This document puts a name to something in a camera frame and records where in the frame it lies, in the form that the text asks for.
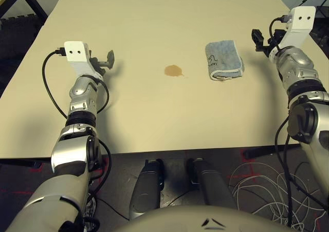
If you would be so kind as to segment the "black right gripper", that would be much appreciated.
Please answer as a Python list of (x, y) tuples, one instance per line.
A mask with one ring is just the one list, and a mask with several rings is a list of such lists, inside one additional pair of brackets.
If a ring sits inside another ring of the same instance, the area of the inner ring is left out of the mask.
[[(283, 29), (275, 30), (273, 37), (271, 37), (267, 40), (268, 46), (266, 47), (266, 50), (265, 50), (266, 57), (269, 58), (270, 53), (273, 50), (275, 51), (274, 55), (279, 51), (279, 49), (280, 49), (279, 44), (280, 44), (281, 40), (283, 39), (284, 35), (285, 35), (285, 30), (283, 30)], [(264, 51), (264, 45), (263, 45), (264, 38), (263, 38), (261, 31), (259, 29), (253, 29), (251, 32), (251, 38), (252, 38), (253, 42), (255, 43), (255, 50), (263, 52)]]

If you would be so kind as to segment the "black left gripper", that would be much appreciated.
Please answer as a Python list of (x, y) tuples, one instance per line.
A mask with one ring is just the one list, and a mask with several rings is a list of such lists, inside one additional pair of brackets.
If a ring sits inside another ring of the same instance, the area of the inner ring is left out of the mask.
[(114, 51), (111, 50), (107, 53), (107, 62), (100, 62), (96, 57), (90, 58), (89, 61), (97, 73), (99, 73), (100, 75), (104, 75), (106, 72), (104, 67), (108, 67), (109, 69), (112, 69), (114, 66), (114, 62), (115, 62)]

